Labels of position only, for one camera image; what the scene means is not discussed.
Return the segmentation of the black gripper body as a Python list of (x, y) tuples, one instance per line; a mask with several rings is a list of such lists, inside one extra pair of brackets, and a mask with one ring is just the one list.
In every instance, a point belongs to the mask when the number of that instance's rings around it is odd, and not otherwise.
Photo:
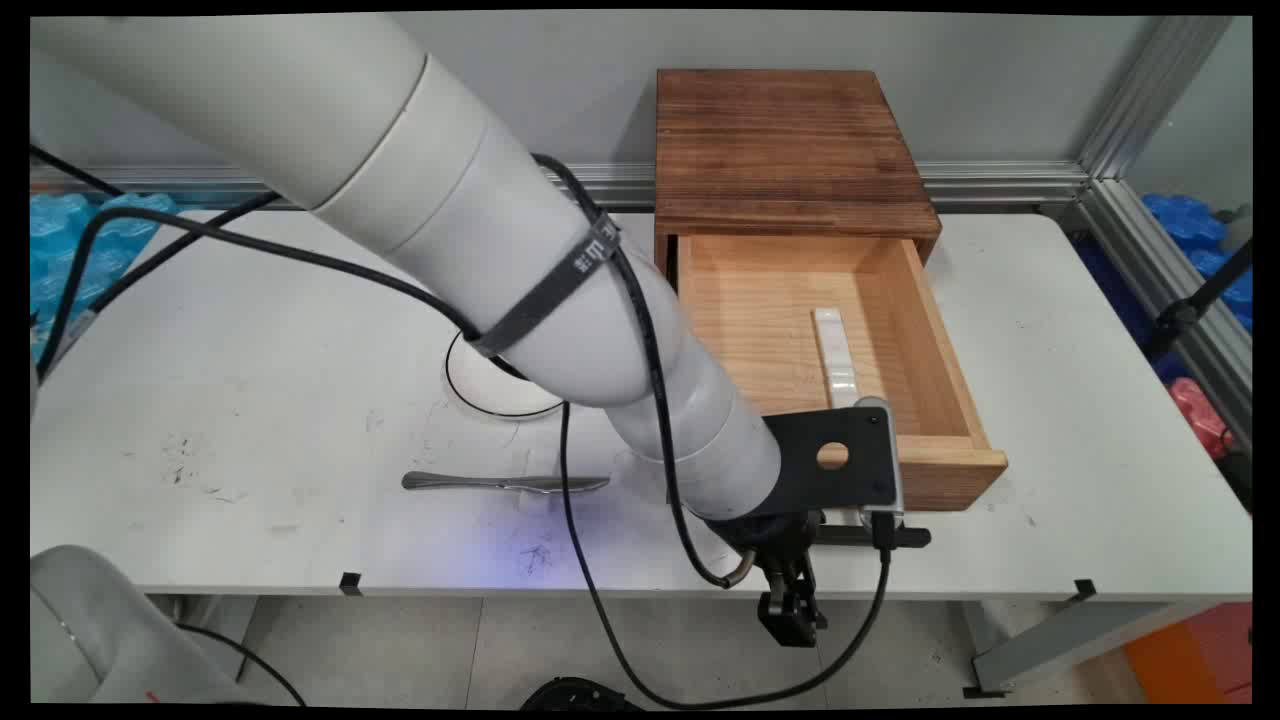
[(724, 578), (724, 588), (746, 579), (753, 568), (764, 571), (774, 591), (814, 600), (817, 578), (809, 555), (819, 528), (826, 523), (822, 510), (737, 518), (723, 521), (707, 519), (707, 527), (741, 559)]

